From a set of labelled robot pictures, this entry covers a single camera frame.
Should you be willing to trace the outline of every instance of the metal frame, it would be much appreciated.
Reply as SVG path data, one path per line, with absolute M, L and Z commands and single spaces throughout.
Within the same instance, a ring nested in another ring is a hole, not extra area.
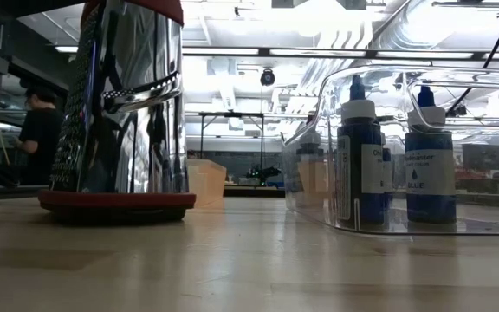
M 205 113 L 201 112 L 199 113 L 201 116 L 201 134 L 200 134 L 200 143 L 199 143 L 199 158 L 203 159 L 204 158 L 204 130 L 207 128 L 213 121 L 217 119 L 217 117 L 224 117 L 224 118 L 243 118 L 243 117 L 249 117 L 249 119 L 256 124 L 256 126 L 261 130 L 261 152 L 260 152 L 260 165 L 259 168 L 260 170 L 263 169 L 263 144 L 264 144 L 264 138 L 265 138 L 265 114 L 262 113 L 236 113 L 236 112 L 224 112 L 224 113 Z M 207 124 L 205 124 L 205 117 L 207 116 L 213 116 L 213 119 L 209 121 Z M 261 119 L 261 126 L 259 126 L 256 121 L 252 118 L 260 118 Z

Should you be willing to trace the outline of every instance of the clear plastic bin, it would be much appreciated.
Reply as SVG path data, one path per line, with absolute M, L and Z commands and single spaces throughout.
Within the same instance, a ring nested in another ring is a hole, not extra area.
M 288 208 L 334 227 L 499 235 L 499 70 L 340 71 L 282 157 Z

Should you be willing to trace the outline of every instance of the black t-shirt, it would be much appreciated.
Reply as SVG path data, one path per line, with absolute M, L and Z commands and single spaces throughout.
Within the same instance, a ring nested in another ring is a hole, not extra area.
M 22 142 L 31 140 L 38 143 L 36 152 L 28 157 L 29 176 L 49 179 L 63 118 L 63 113 L 53 108 L 35 109 L 26 114 L 18 139 Z

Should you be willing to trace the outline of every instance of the bottle cap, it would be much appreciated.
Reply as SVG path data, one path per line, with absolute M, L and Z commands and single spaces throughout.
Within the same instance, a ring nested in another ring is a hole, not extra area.
M 431 91 L 431 87 L 421 86 L 421 92 L 419 92 L 417 98 L 417 104 L 419 107 L 435 107 L 434 94 Z
M 424 119 L 431 125 L 443 125 L 446 123 L 446 111 L 442 107 L 437 107 L 434 102 L 434 94 L 430 87 L 421 86 L 417 98 L 417 104 L 421 107 Z M 424 125 L 416 109 L 407 114 L 407 123 L 410 126 Z
M 361 84 L 361 77 L 355 75 L 350 87 L 350 101 L 342 104 L 341 116 L 343 120 L 350 118 L 377 118 L 374 102 L 366 100 L 365 89 Z

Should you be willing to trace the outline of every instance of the window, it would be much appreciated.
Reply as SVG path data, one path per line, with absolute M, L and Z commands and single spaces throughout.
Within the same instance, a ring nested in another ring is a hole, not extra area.
M 26 88 L 24 81 L 15 75 L 6 74 L 1 79 L 0 115 L 17 125 L 26 118 Z
M 9 161 L 12 166 L 25 166 L 27 156 L 15 148 L 15 138 L 21 134 L 21 128 L 0 122 L 0 164 L 6 164 L 5 154 L 3 153 L 3 145 L 9 156 Z

